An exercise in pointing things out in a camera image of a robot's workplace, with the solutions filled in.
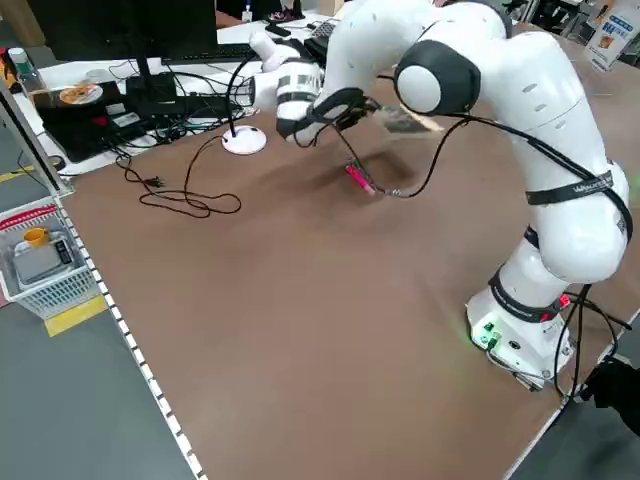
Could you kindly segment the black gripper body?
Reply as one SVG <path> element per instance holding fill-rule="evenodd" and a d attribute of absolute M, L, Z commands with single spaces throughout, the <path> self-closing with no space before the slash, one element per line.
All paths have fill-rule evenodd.
<path fill-rule="evenodd" d="M 328 100 L 327 118 L 334 126 L 355 126 L 362 118 L 376 112 L 370 98 L 332 98 Z"/>

